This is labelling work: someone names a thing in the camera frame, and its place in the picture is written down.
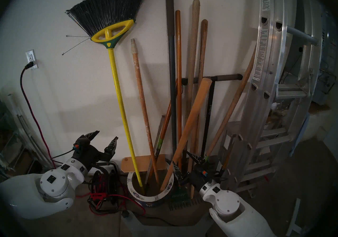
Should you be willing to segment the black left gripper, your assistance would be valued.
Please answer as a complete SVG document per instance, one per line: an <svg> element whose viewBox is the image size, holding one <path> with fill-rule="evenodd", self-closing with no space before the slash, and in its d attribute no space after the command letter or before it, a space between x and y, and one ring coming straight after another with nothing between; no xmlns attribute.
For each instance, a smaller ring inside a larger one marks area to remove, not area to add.
<svg viewBox="0 0 338 237"><path fill-rule="evenodd" d="M91 165L98 161L109 162L114 156L118 137L116 136L110 144L100 152L90 143L99 134L100 131L94 131L81 135L73 145L74 153L72 158L78 160L83 165Z"/></svg>

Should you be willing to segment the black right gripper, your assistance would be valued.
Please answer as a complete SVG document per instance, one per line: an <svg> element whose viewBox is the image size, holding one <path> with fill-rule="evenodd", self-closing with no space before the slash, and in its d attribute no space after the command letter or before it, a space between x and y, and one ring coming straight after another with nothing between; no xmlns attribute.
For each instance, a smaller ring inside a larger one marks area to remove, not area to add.
<svg viewBox="0 0 338 237"><path fill-rule="evenodd" d="M197 190L200 190L206 183L212 182L212 180L220 182L220 173L214 169L208 169L209 164L205 162L204 157L197 156L188 151L186 151L186 154L195 162L191 172L181 172L175 162L172 162L173 172L180 186L191 184Z"/></svg>

